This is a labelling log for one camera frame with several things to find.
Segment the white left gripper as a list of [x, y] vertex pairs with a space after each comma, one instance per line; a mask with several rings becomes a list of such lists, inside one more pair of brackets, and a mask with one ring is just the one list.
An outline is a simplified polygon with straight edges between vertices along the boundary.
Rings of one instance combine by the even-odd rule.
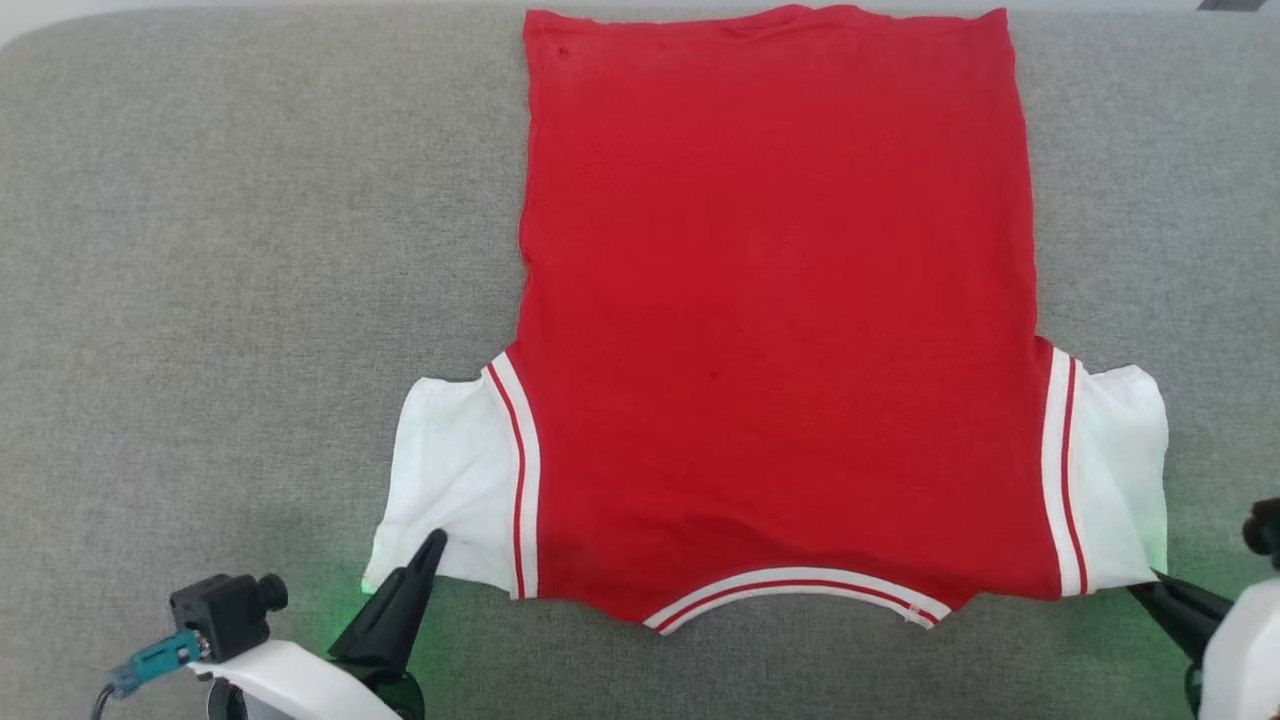
[[268, 641], [223, 664], [191, 664], [210, 679], [210, 719], [424, 719], [419, 683], [407, 674], [436, 570], [448, 544], [431, 530], [338, 635], [323, 659]]

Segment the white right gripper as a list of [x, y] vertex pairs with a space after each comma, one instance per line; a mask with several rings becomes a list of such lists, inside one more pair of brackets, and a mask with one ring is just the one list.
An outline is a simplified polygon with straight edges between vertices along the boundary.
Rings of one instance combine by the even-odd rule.
[[[1198, 719], [1276, 719], [1279, 711], [1279, 579], [1229, 600], [1196, 583], [1156, 573], [1130, 596], [1183, 651], [1201, 664]], [[1207, 624], [1219, 624], [1207, 641]]]

